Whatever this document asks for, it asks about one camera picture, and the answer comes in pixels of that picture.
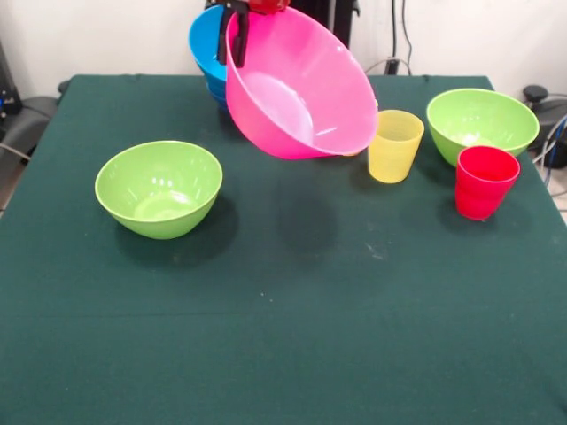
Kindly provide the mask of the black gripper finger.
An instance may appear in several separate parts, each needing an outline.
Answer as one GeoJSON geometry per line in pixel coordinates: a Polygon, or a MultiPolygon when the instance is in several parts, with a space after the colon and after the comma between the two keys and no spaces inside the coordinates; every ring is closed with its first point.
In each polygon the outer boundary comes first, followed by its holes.
{"type": "Polygon", "coordinates": [[[231,53],[235,67],[245,64],[245,52],[249,33],[249,10],[244,7],[237,11],[237,34],[233,39],[231,53]]]}
{"type": "Polygon", "coordinates": [[[219,41],[217,46],[217,60],[219,63],[227,61],[227,46],[226,46],[226,31],[229,20],[232,16],[232,10],[229,7],[222,8],[220,28],[219,28],[219,41]]]}

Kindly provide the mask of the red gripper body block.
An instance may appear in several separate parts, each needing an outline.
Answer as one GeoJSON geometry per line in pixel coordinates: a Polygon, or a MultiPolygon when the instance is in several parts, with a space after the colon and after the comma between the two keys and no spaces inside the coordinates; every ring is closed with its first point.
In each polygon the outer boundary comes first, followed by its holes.
{"type": "Polygon", "coordinates": [[[247,3],[252,12],[261,14],[274,14],[284,11],[290,4],[290,0],[248,0],[247,3]]]}

